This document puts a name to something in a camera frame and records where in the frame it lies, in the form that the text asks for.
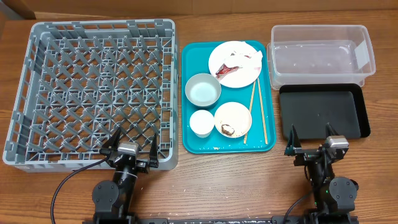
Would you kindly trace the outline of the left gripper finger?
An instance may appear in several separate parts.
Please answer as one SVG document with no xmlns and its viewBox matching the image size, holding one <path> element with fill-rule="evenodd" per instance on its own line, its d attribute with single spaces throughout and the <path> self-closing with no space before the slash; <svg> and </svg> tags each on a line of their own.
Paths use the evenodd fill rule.
<svg viewBox="0 0 398 224">
<path fill-rule="evenodd" d="M 157 144 L 157 134 L 156 133 L 152 137 L 151 148 L 149 151 L 149 166 L 152 168 L 159 167 L 158 144 Z"/>
<path fill-rule="evenodd" d="M 101 146 L 99 153 L 104 156 L 110 156 L 117 151 L 121 136 L 121 128 L 119 127 L 114 134 Z"/>
</svg>

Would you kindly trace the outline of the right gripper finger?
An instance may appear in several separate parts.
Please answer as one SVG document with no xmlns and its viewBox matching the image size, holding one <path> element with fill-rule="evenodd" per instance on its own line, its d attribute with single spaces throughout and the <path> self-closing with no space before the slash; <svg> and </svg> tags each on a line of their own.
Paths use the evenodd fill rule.
<svg viewBox="0 0 398 224">
<path fill-rule="evenodd" d="M 326 137 L 339 135 L 330 123 L 326 124 L 325 132 L 326 132 Z"/>
<path fill-rule="evenodd" d="M 297 154 L 298 150 L 301 150 L 302 146 L 297 135 L 295 126 L 292 125 L 292 129 L 289 134 L 289 140 L 287 141 L 287 145 L 285 147 L 285 156 L 294 156 Z"/>
</svg>

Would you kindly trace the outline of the white cup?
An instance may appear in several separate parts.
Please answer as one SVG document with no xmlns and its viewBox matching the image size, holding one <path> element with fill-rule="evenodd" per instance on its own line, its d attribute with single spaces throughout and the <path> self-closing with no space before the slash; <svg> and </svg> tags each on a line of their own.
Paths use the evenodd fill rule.
<svg viewBox="0 0 398 224">
<path fill-rule="evenodd" d="M 208 137 L 214 126 L 214 116 L 207 110 L 198 110 L 190 117 L 190 128 L 199 138 Z"/>
</svg>

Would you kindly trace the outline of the brown food scrap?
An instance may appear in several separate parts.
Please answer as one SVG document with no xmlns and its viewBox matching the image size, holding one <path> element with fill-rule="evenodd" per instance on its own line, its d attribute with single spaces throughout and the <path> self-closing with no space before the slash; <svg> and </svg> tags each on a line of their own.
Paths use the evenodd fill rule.
<svg viewBox="0 0 398 224">
<path fill-rule="evenodd" d="M 234 134 L 235 130 L 228 124 L 222 124 L 221 132 L 227 136 L 232 136 Z"/>
</svg>

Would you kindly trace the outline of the grey bowl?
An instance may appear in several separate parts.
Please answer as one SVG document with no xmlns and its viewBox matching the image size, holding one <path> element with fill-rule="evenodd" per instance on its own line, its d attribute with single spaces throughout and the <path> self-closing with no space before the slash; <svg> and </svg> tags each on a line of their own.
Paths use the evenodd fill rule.
<svg viewBox="0 0 398 224">
<path fill-rule="evenodd" d="M 211 74 L 198 73 L 185 84 L 185 95 L 193 105 L 206 108 L 218 101 L 221 96 L 221 84 Z"/>
</svg>

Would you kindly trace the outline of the large white plate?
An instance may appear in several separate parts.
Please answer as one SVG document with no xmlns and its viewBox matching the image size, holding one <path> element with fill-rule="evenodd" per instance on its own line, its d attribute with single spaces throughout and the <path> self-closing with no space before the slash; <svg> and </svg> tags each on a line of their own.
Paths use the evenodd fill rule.
<svg viewBox="0 0 398 224">
<path fill-rule="evenodd" d="M 208 68 L 210 73 L 216 78 L 216 72 L 224 64 L 224 59 L 231 54 L 231 45 L 229 42 L 224 42 L 217 46 L 210 54 L 208 61 Z M 260 75 L 261 70 L 240 68 L 239 70 L 228 74 L 219 83 L 228 88 L 242 88 L 250 85 Z"/>
</svg>

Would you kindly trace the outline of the white napkin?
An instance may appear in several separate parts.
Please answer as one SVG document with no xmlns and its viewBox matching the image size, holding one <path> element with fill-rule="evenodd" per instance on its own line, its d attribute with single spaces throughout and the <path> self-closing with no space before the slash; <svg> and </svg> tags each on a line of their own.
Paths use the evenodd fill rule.
<svg viewBox="0 0 398 224">
<path fill-rule="evenodd" d="M 262 68 L 262 52 L 256 51 L 246 42 L 232 41 L 231 54 L 224 59 L 224 64 L 228 68 L 245 68 L 253 70 L 261 70 Z"/>
</svg>

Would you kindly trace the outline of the red wrapper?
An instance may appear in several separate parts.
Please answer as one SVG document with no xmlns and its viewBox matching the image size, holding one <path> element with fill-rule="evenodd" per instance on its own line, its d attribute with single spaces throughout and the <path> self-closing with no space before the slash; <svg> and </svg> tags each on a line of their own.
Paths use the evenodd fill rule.
<svg viewBox="0 0 398 224">
<path fill-rule="evenodd" d="M 225 64 L 222 64 L 222 66 L 216 72 L 216 78 L 218 80 L 222 80 L 228 74 L 233 73 L 239 69 L 240 69 L 240 66 L 227 67 Z"/>
</svg>

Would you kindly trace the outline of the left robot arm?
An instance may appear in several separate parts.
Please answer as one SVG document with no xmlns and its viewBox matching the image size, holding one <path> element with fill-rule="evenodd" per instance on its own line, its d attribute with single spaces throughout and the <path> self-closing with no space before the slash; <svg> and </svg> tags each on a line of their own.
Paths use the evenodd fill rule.
<svg viewBox="0 0 398 224">
<path fill-rule="evenodd" d="M 135 142 L 121 142 L 121 128 L 102 145 L 100 154 L 114 168 L 112 180 L 98 183 L 92 193 L 95 213 L 93 223 L 135 223 L 135 214 L 129 211 L 138 173 L 158 168 L 157 135 L 150 140 L 148 160 L 139 159 L 140 146 Z"/>
</svg>

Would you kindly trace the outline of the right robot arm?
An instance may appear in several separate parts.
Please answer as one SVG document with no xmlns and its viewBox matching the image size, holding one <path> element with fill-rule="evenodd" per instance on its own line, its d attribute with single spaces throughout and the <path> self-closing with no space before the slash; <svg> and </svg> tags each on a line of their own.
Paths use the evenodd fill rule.
<svg viewBox="0 0 398 224">
<path fill-rule="evenodd" d="M 310 182 L 309 193 L 299 198 L 286 211 L 282 223 L 357 223 L 350 213 L 355 210 L 354 201 L 359 185 L 356 181 L 337 177 L 332 164 L 344 158 L 349 149 L 348 140 L 326 125 L 326 139 L 316 149 L 303 149 L 295 127 L 292 127 L 285 148 L 286 156 L 294 156 L 294 165 L 304 167 Z M 315 208 L 308 209 L 301 217 L 293 217 L 292 210 L 309 196 L 314 197 Z"/>
</svg>

